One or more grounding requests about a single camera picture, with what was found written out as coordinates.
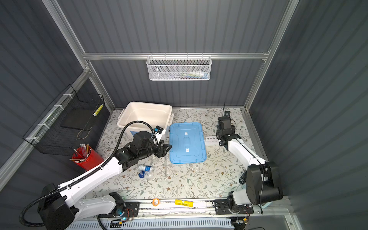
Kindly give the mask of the white plastic storage bin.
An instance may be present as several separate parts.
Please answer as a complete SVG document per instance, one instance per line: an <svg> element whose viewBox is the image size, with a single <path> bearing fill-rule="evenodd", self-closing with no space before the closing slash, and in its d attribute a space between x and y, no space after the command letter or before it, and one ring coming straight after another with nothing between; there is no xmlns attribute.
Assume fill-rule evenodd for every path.
<svg viewBox="0 0 368 230"><path fill-rule="evenodd" d="M173 121L173 107L166 104L131 102L118 117L117 126L124 128L132 121L144 121L152 128L162 127L164 131L159 139L164 140L169 134L169 127Z"/></svg>

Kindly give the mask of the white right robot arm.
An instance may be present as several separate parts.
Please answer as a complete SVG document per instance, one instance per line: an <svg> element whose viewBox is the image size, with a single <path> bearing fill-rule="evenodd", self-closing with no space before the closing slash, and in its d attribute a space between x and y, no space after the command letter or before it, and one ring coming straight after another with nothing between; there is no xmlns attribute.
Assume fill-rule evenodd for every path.
<svg viewBox="0 0 368 230"><path fill-rule="evenodd" d="M241 206L248 204L262 209L264 204L284 197L278 166L261 158L246 146L236 133L231 117L218 118L216 137L219 145L235 155L246 168L239 180L245 188L232 191L227 197L227 208L231 212L237 213Z"/></svg>

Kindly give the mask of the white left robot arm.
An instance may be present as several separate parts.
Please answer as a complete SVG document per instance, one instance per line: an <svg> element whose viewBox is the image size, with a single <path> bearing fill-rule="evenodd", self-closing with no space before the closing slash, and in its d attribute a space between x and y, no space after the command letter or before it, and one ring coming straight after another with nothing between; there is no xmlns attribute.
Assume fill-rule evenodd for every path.
<svg viewBox="0 0 368 230"><path fill-rule="evenodd" d="M64 230L77 220L112 214L117 207L123 207L124 200L116 192L101 199L84 200L83 197L101 183L138 164L140 160L151 155L163 158L172 148L164 142L166 129L160 126L152 128L140 120L129 122L123 129L133 124L143 124L149 130L136 133L133 141L122 148L120 142L124 132L121 132L113 152L105 161L68 182L58 186L51 183L44 187L41 197L21 211L19 222L26 227Z"/></svg>

